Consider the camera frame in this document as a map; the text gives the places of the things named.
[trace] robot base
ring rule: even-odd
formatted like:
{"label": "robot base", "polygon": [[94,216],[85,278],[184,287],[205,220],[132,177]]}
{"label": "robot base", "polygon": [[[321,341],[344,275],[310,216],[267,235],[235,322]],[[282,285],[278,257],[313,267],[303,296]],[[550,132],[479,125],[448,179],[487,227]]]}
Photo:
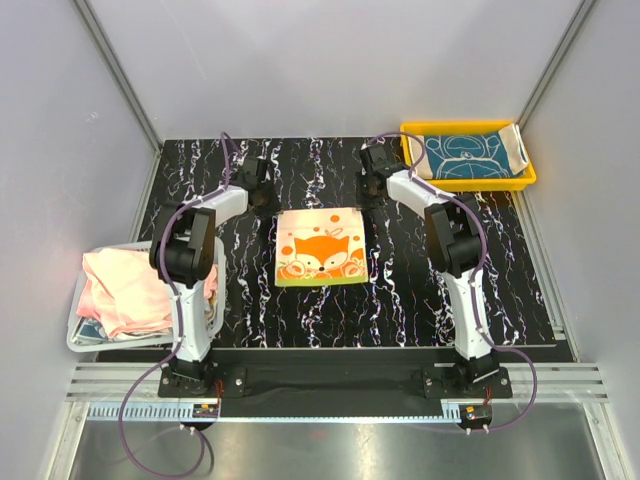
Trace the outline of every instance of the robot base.
{"label": "robot base", "polygon": [[513,398],[511,380],[506,368],[500,367],[496,373],[476,383],[461,384],[454,367],[431,367],[422,370],[424,395],[430,399],[487,398],[487,388],[491,387],[491,398]]}
{"label": "robot base", "polygon": [[177,374],[177,365],[162,369],[162,377],[158,387],[160,398],[215,398],[218,396],[216,381],[222,382],[222,396],[240,398],[244,395],[247,369],[244,367],[217,367],[212,362],[197,364],[199,375],[182,376]]}

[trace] teal cloth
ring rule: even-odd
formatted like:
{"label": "teal cloth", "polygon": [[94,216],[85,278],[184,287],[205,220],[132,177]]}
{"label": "teal cloth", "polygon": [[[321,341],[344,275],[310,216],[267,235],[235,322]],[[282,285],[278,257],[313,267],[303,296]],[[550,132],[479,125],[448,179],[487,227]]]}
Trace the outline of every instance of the teal cloth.
{"label": "teal cloth", "polygon": [[[433,178],[514,178],[509,157],[498,132],[485,135],[425,136]],[[522,144],[520,153],[525,157]]]}

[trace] black marble table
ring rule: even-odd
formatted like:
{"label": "black marble table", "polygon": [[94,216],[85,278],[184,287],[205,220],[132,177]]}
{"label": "black marble table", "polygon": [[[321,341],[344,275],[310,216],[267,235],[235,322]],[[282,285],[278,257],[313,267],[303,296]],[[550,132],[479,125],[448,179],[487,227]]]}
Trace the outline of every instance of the black marble table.
{"label": "black marble table", "polygon": [[[285,209],[356,205],[363,138],[249,139],[243,152],[270,159]],[[386,148],[401,158],[400,142]],[[224,169],[219,140],[164,145],[140,233],[151,238],[163,202],[216,188]],[[478,194],[489,241],[484,293],[498,344],[554,345],[555,339],[509,193]],[[275,220],[251,214],[218,230],[227,255],[220,347],[416,347],[450,345],[454,319],[443,278],[425,251],[423,220],[395,202],[364,214],[370,282],[277,288]]]}

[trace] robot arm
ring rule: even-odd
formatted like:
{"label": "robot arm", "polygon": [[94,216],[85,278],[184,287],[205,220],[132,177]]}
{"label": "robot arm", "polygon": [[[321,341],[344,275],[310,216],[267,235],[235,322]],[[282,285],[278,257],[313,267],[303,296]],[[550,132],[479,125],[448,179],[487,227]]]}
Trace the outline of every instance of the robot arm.
{"label": "robot arm", "polygon": [[[268,160],[245,158],[227,189],[183,212],[171,229],[165,248],[165,265],[178,289],[183,317],[182,338],[179,339],[178,307],[176,302],[171,302],[174,345],[182,341],[170,364],[175,375],[194,382],[207,378],[208,362],[205,359],[211,348],[212,334],[205,318],[204,281],[213,267],[216,228],[247,210],[259,217],[273,216],[280,211],[270,173],[271,162]],[[149,261],[158,270],[161,280],[164,278],[159,271],[160,241],[169,220],[181,207],[180,203],[167,203],[158,213]],[[172,298],[173,290],[169,285],[167,289]]]}
{"label": "robot arm", "polygon": [[[451,298],[455,349],[460,355],[455,367],[459,383],[470,385],[493,375],[499,365],[476,324],[469,284],[471,274],[480,261],[480,232],[458,206],[421,188],[416,182],[423,180],[410,178],[407,167],[389,159],[382,146],[365,146],[360,157],[364,169],[362,174],[358,174],[358,201],[361,206],[376,206],[380,200],[390,198],[406,205],[425,220],[429,258],[444,277]],[[458,199],[472,211],[477,211],[473,195],[461,195]],[[475,279],[482,284],[481,271]],[[479,324],[490,336],[482,289],[473,291],[480,307]]]}

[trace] yellow tray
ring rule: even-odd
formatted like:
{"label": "yellow tray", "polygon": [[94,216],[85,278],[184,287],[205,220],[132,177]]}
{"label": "yellow tray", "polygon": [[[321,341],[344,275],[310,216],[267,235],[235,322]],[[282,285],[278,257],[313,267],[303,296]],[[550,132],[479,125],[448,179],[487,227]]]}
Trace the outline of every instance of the yellow tray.
{"label": "yellow tray", "polygon": [[[485,122],[410,122],[400,126],[401,132],[413,133],[415,135],[464,135],[464,134],[485,134],[500,130],[511,121],[492,120]],[[402,150],[404,161],[411,165],[411,152],[409,150],[409,140],[402,137]],[[517,178],[481,178],[481,179],[460,179],[460,180],[429,180],[442,190],[447,192],[468,192],[486,190],[523,190],[527,185],[536,181],[536,172],[533,164],[529,166],[520,177]]]}

